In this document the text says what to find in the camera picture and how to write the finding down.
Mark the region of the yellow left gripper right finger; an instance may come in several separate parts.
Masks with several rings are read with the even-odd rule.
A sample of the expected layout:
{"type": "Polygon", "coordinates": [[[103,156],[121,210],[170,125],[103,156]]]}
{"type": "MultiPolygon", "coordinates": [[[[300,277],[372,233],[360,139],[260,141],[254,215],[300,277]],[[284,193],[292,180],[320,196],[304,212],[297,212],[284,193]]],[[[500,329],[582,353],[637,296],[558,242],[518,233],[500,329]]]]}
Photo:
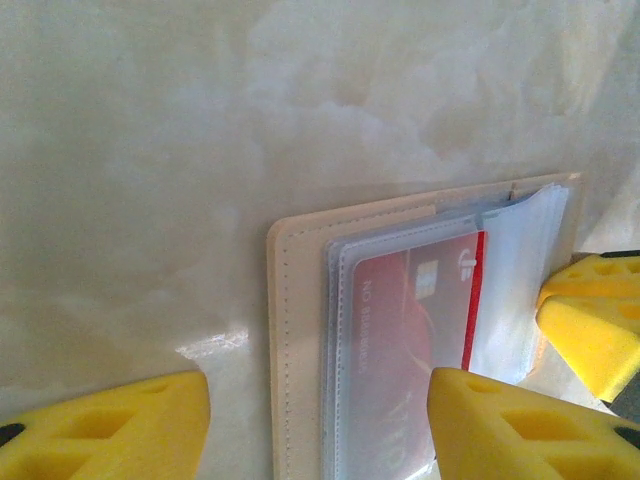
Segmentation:
{"type": "Polygon", "coordinates": [[[429,424],[443,479],[636,479],[636,423],[455,368],[436,368],[429,424]]]}

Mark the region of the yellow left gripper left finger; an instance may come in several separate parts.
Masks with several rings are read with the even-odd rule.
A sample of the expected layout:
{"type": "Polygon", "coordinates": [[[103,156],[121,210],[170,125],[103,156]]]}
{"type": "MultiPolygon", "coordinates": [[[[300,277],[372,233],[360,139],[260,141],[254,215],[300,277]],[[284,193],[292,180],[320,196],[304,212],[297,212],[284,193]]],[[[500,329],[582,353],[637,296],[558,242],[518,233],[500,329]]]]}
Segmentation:
{"type": "Polygon", "coordinates": [[[210,423],[187,371],[22,413],[1,424],[4,479],[192,479],[210,423]]]}

